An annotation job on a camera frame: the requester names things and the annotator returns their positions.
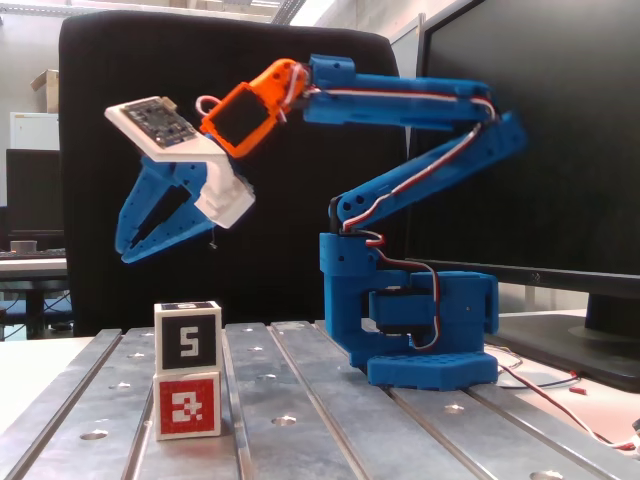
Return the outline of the orange gripper body with servo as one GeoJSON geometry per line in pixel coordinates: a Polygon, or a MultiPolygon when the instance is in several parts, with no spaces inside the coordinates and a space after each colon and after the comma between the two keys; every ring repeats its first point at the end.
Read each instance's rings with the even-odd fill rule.
{"type": "Polygon", "coordinates": [[[286,121],[292,104],[305,90],[306,67],[279,59],[252,81],[237,85],[204,114],[201,132],[212,136],[232,157],[244,157],[286,121]]]}

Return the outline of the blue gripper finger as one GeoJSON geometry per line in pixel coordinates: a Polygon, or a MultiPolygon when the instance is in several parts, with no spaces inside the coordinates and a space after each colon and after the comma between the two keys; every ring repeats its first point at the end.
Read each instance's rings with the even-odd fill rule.
{"type": "Polygon", "coordinates": [[[175,187],[172,188],[172,205],[175,209],[145,239],[131,249],[120,251],[121,260],[125,263],[139,261],[215,227],[195,206],[205,185],[207,166],[202,162],[169,163],[175,164],[175,187]]]}
{"type": "Polygon", "coordinates": [[[117,251],[133,248],[173,213],[174,163],[141,158],[141,171],[118,216],[117,251]]]}

